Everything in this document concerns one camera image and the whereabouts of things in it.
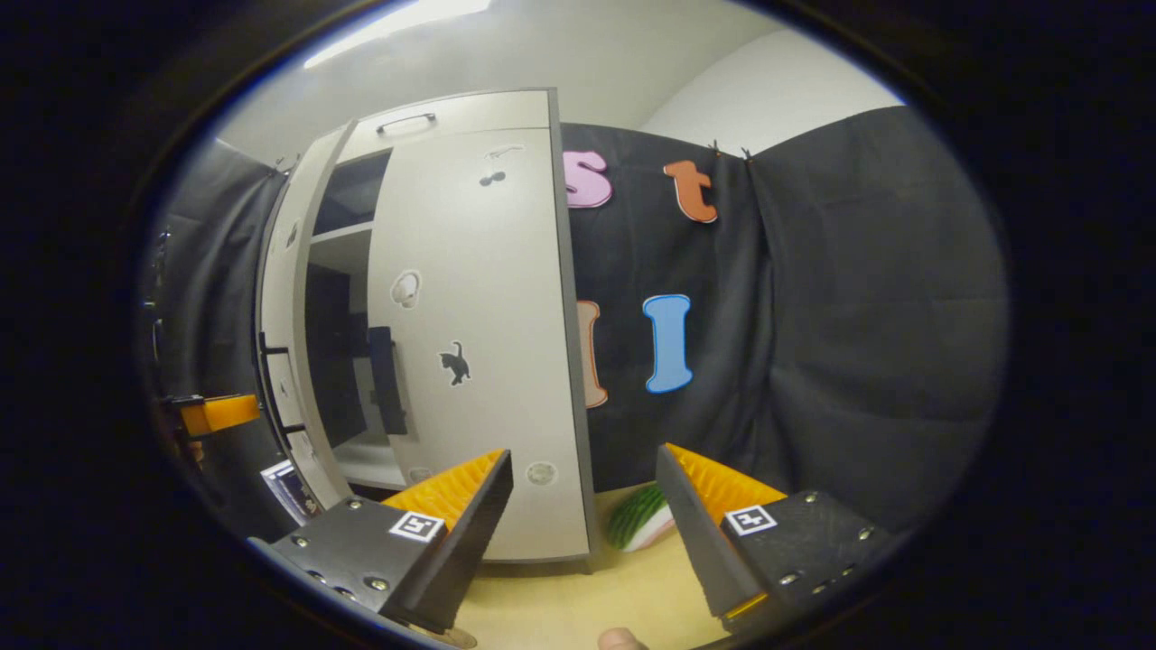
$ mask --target black cat sticker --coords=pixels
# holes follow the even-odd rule
[[[450,382],[451,386],[457,386],[461,384],[461,379],[472,379],[469,376],[469,363],[466,363],[466,357],[461,350],[461,342],[453,341],[453,345],[458,346],[458,353],[443,352],[439,353],[442,356],[442,368],[447,368],[453,372],[453,381]]]

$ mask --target ceiling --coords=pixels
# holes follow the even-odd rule
[[[637,128],[711,64],[779,29],[722,0],[492,0],[309,69],[304,59],[288,64],[250,91],[218,136],[273,163],[393,106],[542,86],[558,88],[563,121]]]

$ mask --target table surface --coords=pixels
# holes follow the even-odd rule
[[[594,495],[605,530],[614,508],[642,486]],[[598,636],[628,627],[650,650],[696,648],[726,636],[711,616],[677,530],[649,548],[615,549],[602,539],[593,575],[557,564],[483,564],[455,626],[477,650],[595,650]]]

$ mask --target watermelon toy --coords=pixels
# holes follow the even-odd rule
[[[657,485],[630,495],[610,516],[607,535],[610,546],[630,553],[654,544],[674,529],[670,507]]]

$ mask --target white cabinet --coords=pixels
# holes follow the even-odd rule
[[[309,440],[304,460],[325,473],[303,472],[324,507],[320,493],[348,494],[347,481],[413,485],[509,448],[514,488],[486,559],[578,559],[596,547],[560,139],[553,90],[517,90],[371,116],[302,158],[269,237],[260,330],[268,347],[288,348],[304,426],[292,436]],[[334,165],[342,175],[386,154],[372,221],[313,237]],[[303,347],[307,264],[350,275],[350,310],[390,328],[397,382],[373,399],[391,390],[400,400],[405,435],[362,402],[353,407],[366,431],[329,448]],[[360,396],[370,392],[363,365]],[[287,382],[271,383],[275,392]]]

